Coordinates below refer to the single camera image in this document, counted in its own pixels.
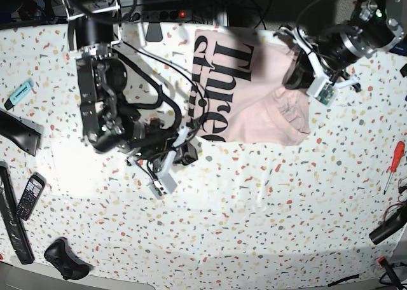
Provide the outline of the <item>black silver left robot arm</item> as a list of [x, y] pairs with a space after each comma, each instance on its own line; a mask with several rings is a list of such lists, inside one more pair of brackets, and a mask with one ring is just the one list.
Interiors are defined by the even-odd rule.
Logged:
[[297, 50], [283, 85], [304, 90], [330, 106], [341, 89], [361, 91], [358, 77], [347, 73], [348, 67], [376, 52], [388, 52], [406, 38], [406, 0], [357, 0], [349, 20], [316, 36], [298, 24], [282, 25], [277, 34], [291, 38]]

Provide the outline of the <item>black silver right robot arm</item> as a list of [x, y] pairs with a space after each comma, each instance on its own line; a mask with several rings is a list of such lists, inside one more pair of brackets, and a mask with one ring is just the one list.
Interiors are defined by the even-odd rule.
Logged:
[[[146, 162], [142, 170], [151, 179], [156, 198], [174, 192], [170, 175], [174, 165], [196, 161], [191, 140], [200, 121], [182, 125], [179, 106], [139, 66], [115, 49], [121, 42], [121, 24], [132, 14], [121, 13], [120, 0], [62, 0], [68, 23], [68, 47], [77, 52], [76, 68], [81, 96], [83, 136], [98, 153], [118, 149], [128, 165]], [[130, 103], [124, 90], [132, 70], [156, 91], [153, 103]]]

